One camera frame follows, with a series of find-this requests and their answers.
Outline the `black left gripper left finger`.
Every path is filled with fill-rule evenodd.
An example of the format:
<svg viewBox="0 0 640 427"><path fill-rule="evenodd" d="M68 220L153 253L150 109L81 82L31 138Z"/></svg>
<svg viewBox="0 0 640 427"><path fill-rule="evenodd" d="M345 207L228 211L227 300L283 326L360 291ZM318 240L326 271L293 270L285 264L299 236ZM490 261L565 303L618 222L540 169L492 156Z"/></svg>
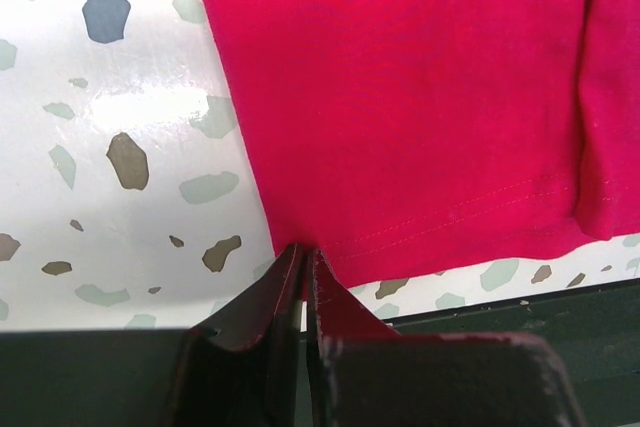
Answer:
<svg viewBox="0 0 640 427"><path fill-rule="evenodd" d="M176 358L162 426L291 426L295 419L304 249L190 328Z"/></svg>

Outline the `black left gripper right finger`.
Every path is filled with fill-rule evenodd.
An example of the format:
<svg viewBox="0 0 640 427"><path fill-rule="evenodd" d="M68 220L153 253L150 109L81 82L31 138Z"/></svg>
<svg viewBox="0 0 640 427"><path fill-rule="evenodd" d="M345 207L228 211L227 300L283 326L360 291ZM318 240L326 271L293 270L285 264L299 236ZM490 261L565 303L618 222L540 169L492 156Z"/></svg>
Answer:
<svg viewBox="0 0 640 427"><path fill-rule="evenodd" d="M307 371L316 426L583 426L559 356L523 332L403 335L311 252Z"/></svg>

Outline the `crimson red t-shirt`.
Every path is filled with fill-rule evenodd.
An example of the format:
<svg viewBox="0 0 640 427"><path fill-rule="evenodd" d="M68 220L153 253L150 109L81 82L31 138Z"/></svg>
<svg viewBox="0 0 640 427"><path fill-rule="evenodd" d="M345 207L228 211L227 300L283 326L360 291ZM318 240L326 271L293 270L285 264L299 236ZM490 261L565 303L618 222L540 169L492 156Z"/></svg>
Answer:
<svg viewBox="0 0 640 427"><path fill-rule="evenodd" d="M203 0L273 248L346 286L639 229L639 0Z"/></svg>

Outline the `black mounting base plate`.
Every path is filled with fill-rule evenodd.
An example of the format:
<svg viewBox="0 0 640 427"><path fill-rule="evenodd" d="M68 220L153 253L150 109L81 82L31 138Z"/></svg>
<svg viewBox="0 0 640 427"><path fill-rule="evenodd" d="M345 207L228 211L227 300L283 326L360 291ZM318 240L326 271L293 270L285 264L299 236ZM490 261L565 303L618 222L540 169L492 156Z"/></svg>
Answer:
<svg viewBox="0 0 640 427"><path fill-rule="evenodd" d="M639 422L637 280L396 318L404 334L526 331L562 357L591 426ZM155 426L177 329L5 333L5 426Z"/></svg>

